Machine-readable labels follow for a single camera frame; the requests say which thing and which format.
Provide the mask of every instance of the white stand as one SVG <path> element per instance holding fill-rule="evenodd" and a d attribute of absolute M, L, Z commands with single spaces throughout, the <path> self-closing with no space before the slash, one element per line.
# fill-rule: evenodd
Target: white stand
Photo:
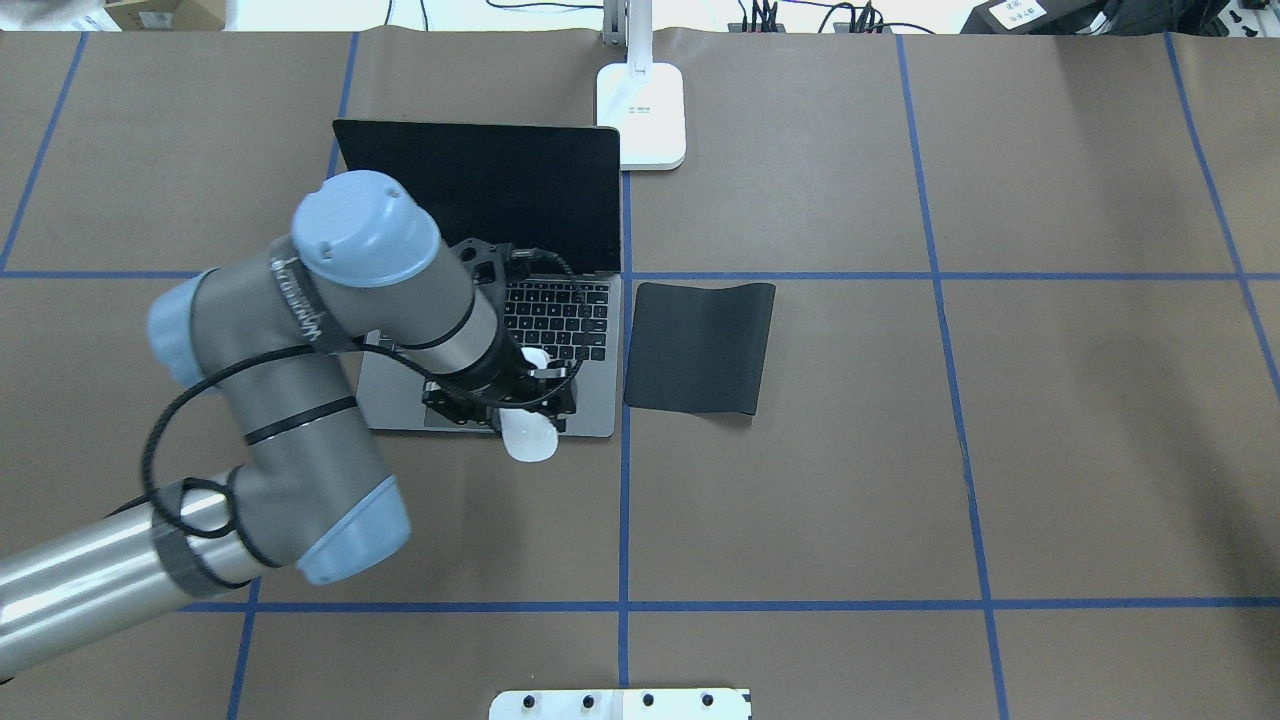
<path fill-rule="evenodd" d="M 685 161 L 685 78 L 653 61 L 653 5 L 631 0 L 627 61 L 595 76 L 595 123 L 618 129 L 623 170 L 669 170 Z"/>

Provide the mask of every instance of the blue joint cap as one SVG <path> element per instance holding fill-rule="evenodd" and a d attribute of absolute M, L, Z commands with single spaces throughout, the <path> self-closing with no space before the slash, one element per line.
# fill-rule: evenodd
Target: blue joint cap
<path fill-rule="evenodd" d="M 408 514 L 396 475 L 378 484 L 298 560 L 312 585 L 326 585 L 367 570 L 408 539 Z"/>
<path fill-rule="evenodd" d="M 205 379 L 205 372 L 196 360 L 196 343 L 191 338 L 191 310 L 196 304 L 196 291 L 205 270 L 156 299 L 147 313 L 147 340 L 156 360 L 169 368 L 169 374 L 182 387 L 192 387 Z"/>
<path fill-rule="evenodd" d="M 389 176 L 351 170 L 307 195 L 293 213 L 293 245 L 312 273 L 347 287 L 385 287 L 422 272 L 440 228 Z"/>

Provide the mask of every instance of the black mouse pad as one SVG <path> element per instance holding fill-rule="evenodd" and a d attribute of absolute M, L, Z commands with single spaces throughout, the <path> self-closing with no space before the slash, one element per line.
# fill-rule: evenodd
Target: black mouse pad
<path fill-rule="evenodd" d="M 632 407 L 755 415 L 773 291 L 771 283 L 643 283 L 622 398 Z"/>

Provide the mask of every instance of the laptop screen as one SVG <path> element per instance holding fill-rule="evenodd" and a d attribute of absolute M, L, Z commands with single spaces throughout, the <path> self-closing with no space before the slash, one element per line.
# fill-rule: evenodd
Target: laptop screen
<path fill-rule="evenodd" d="M 622 269 L 613 128 L 334 120 L 333 132 L 347 169 L 396 178 L 449 245 L 476 237 L 552 250 L 575 273 Z"/>

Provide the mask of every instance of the laptop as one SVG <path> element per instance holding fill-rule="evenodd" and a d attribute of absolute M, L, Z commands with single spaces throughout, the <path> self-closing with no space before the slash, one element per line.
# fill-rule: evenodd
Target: laptop
<path fill-rule="evenodd" d="M 613 128 L 348 120 L 333 123 L 347 169 L 399 182 L 435 218 L 445 243 L 467 238 L 558 252 L 581 277 L 590 316 L 554 266 L 509 282 L 507 329 L 522 346 L 582 363 L 564 433 L 609 437 L 622 337 L 622 173 Z M 376 332 L 369 342 L 389 345 Z M 366 355 L 356 398 L 380 430 L 492 432 L 422 405 L 420 375 Z"/>

